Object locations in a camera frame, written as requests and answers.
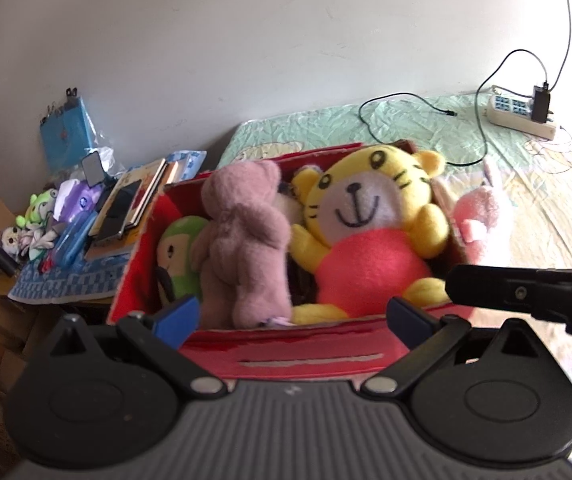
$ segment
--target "pink teddy bear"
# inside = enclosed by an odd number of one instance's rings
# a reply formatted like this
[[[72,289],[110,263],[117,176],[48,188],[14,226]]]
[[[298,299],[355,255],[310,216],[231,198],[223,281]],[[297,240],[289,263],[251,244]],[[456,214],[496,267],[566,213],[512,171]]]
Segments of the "pink teddy bear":
[[[483,169],[488,185],[469,191],[454,204],[451,218],[461,234],[468,262],[507,266],[510,263],[512,203],[504,192],[501,175],[486,157]]]
[[[289,325],[286,247],[290,224],[272,203],[281,171],[274,162],[237,162],[201,189],[212,220],[191,246],[200,273],[201,329]]]

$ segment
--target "pink bunny plush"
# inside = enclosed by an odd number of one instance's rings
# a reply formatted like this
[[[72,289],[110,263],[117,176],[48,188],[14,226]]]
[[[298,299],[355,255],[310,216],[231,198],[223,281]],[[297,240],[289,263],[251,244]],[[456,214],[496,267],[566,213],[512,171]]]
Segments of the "pink bunny plush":
[[[512,203],[504,192],[495,163],[486,157],[483,170],[488,184],[469,191],[454,204],[451,218],[461,234],[468,261],[474,265],[510,263]]]

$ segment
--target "white wall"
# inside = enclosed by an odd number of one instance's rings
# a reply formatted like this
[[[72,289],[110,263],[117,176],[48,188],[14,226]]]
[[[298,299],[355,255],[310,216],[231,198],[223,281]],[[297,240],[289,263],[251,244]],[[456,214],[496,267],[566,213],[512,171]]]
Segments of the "white wall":
[[[552,78],[565,13],[565,0],[0,0],[0,194],[21,209],[40,188],[38,123],[67,86],[127,165],[250,118],[469,91],[512,48]],[[524,56],[494,81],[541,78]],[[572,51],[553,107],[572,132]]]

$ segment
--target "tiger plush face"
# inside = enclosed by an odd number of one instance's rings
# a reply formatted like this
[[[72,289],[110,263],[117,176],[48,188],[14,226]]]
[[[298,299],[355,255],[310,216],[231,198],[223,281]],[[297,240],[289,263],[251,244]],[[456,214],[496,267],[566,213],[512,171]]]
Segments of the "tiger plush face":
[[[304,168],[293,179],[307,229],[331,247],[373,229],[408,230],[430,203],[429,180],[444,170],[436,152],[414,155],[388,145],[370,146],[322,173]]]

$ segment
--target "metal screw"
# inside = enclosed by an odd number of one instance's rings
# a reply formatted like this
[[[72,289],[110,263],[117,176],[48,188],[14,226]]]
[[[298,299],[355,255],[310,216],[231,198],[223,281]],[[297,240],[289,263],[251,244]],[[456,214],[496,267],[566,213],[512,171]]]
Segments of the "metal screw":
[[[397,381],[390,377],[371,377],[364,386],[374,394],[391,394],[397,389]]]
[[[524,286],[518,286],[517,290],[515,290],[515,298],[517,298],[519,301],[523,301],[524,299],[526,299],[527,295],[528,295],[528,289]]]
[[[224,383],[216,377],[197,377],[191,381],[192,391],[198,394],[216,394]]]

